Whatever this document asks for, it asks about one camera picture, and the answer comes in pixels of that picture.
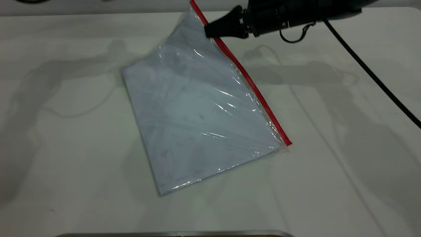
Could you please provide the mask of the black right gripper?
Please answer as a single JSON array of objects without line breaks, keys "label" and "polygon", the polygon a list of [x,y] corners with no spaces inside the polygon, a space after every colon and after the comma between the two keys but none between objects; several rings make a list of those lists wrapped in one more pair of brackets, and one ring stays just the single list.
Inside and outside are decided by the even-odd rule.
[{"label": "black right gripper", "polygon": [[233,37],[247,39],[249,34],[262,34],[303,25],[304,37],[315,26],[322,7],[320,0],[250,0],[247,8],[235,6],[223,17],[207,24],[205,35],[210,39]]}]

